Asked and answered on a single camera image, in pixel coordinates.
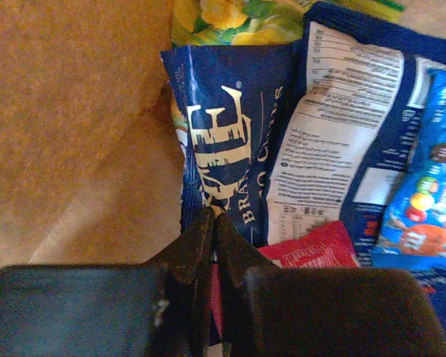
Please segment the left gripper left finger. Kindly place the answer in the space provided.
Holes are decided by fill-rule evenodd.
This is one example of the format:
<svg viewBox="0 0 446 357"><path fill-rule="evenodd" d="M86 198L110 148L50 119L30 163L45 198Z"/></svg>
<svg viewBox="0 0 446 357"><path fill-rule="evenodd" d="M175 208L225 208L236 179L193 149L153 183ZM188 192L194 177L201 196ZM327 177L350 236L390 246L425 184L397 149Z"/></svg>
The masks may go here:
<svg viewBox="0 0 446 357"><path fill-rule="evenodd" d="M214 213L141 264L0 269L0 356L205 356Z"/></svg>

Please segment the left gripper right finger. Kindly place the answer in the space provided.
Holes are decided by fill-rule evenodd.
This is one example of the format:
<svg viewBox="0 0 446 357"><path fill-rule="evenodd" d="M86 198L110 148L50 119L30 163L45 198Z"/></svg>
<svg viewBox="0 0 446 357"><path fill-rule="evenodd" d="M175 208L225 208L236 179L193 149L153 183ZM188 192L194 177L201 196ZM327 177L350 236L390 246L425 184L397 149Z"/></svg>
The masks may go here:
<svg viewBox="0 0 446 357"><path fill-rule="evenodd" d="M418 282L381 268L280 268L215 222L227 356L446 356Z"/></svg>

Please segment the red snack packet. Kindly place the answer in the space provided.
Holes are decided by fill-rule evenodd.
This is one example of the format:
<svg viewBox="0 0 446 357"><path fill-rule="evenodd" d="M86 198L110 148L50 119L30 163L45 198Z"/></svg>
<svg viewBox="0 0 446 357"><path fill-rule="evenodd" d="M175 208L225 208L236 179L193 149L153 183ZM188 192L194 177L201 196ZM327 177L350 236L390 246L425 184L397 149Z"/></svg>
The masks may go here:
<svg viewBox="0 0 446 357"><path fill-rule="evenodd" d="M254 266L280 268L358 268L355 250L342 222L329 222L299 239L255 248L236 230L228 216L214 226L211 312L220 338L228 338L241 314L241 286Z"/></svg>

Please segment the brown paper bag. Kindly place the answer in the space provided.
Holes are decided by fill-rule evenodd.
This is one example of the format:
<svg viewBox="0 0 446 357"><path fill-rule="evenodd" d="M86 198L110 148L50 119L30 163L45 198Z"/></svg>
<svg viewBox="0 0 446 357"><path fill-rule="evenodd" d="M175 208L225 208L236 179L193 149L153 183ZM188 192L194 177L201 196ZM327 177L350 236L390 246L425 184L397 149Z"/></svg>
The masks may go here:
<svg viewBox="0 0 446 357"><path fill-rule="evenodd" d="M0 1L0 267L26 261L165 81L170 1Z"/></svg>

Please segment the navy Kettle chips bag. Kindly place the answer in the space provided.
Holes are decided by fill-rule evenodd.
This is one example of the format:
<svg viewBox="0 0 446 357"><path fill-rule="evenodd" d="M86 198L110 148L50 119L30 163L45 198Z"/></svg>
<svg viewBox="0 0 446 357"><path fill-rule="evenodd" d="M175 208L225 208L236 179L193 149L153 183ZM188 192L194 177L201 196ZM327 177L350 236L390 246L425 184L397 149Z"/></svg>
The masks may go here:
<svg viewBox="0 0 446 357"><path fill-rule="evenodd" d="M263 193L296 52L289 43L186 45L161 53L187 124L182 228L207 206L226 213L249 243L266 243Z"/></svg>

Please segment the blue cookie bag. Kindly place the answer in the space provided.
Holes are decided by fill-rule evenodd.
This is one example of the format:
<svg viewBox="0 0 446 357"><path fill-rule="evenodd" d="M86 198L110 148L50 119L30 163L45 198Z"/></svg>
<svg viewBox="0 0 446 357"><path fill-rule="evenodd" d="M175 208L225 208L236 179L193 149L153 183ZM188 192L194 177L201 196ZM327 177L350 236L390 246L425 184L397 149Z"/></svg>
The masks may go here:
<svg viewBox="0 0 446 357"><path fill-rule="evenodd" d="M340 220L359 263L370 266L416 139L427 72L446 69L446 39L318 2L297 47L265 193L267 241Z"/></svg>

